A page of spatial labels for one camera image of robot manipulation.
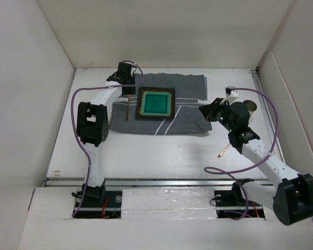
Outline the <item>copper fork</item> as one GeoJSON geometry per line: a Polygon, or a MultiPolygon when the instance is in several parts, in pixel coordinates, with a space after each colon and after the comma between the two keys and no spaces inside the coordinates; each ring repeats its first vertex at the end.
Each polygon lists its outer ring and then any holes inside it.
{"type": "Polygon", "coordinates": [[[127,95],[127,108],[126,108],[126,116],[125,121],[128,121],[128,115],[129,115],[129,102],[130,102],[131,95],[127,95]]]}

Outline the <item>grey striped cloth napkin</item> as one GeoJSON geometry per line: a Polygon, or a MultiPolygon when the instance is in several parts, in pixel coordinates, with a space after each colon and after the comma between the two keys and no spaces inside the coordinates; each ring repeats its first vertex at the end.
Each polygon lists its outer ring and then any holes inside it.
{"type": "Polygon", "coordinates": [[[207,79],[203,75],[148,73],[140,87],[175,89],[175,118],[136,118],[137,97],[130,98],[128,121],[125,121],[127,98],[121,97],[113,103],[110,129],[117,133],[142,135],[187,135],[203,134],[212,130],[209,122],[199,111],[201,101],[207,100],[207,79]]]}

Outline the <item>metal cup with cork base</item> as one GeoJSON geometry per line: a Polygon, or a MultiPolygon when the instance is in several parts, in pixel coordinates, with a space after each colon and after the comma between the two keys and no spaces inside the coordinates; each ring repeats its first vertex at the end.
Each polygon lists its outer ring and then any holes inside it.
{"type": "Polygon", "coordinates": [[[243,103],[247,106],[250,116],[252,116],[254,112],[257,110],[257,104],[251,100],[244,100],[243,103]]]}

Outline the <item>green square ceramic plate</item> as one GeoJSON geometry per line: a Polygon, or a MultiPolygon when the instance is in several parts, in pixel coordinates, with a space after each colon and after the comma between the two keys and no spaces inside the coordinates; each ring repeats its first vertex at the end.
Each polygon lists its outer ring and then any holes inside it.
{"type": "Polygon", "coordinates": [[[141,119],[173,120],[175,118],[175,89],[140,87],[135,116],[141,119]]]}

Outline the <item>copper spoon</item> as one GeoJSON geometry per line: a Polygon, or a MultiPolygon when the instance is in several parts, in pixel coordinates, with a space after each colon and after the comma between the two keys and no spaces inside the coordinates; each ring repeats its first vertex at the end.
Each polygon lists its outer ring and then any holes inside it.
{"type": "Polygon", "coordinates": [[[226,152],[226,150],[230,147],[230,143],[226,145],[226,147],[218,154],[217,158],[221,158],[223,154],[226,152]]]}

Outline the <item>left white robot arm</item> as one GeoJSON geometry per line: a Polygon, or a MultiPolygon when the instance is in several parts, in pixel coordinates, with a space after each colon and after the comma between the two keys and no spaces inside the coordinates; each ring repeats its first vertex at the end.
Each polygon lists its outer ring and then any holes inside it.
{"type": "Polygon", "coordinates": [[[105,174],[102,170],[102,143],[109,134],[109,119],[114,101],[122,95],[136,93],[136,81],[132,61],[122,61],[117,71],[110,75],[104,87],[93,87],[99,93],[90,101],[80,102],[77,109],[76,135],[88,159],[86,185],[90,188],[102,186],[105,174]]]}

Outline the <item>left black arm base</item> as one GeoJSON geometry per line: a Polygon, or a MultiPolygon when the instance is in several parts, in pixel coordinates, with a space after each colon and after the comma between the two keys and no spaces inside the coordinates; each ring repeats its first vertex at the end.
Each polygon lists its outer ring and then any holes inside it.
{"type": "Polygon", "coordinates": [[[103,183],[97,187],[85,187],[72,192],[75,198],[73,218],[119,219],[122,211],[122,191],[108,191],[103,183]]]}

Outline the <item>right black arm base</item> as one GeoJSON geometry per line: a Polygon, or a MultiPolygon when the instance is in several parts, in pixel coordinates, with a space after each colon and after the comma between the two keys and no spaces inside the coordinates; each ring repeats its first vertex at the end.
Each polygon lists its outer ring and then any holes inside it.
{"type": "Polygon", "coordinates": [[[243,218],[265,218],[263,206],[251,200],[246,201],[240,186],[234,182],[230,190],[214,191],[210,205],[216,208],[217,218],[238,220],[246,210],[243,218]]]}

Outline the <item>aluminium rail at table front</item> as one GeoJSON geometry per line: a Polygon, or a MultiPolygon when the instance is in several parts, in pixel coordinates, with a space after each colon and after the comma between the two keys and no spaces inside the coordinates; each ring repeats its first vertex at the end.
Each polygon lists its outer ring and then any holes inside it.
{"type": "MultiPolygon", "coordinates": [[[[231,179],[105,179],[105,186],[152,187],[152,186],[230,186],[231,179]]],[[[82,178],[47,178],[44,186],[81,186],[82,178]]]]}

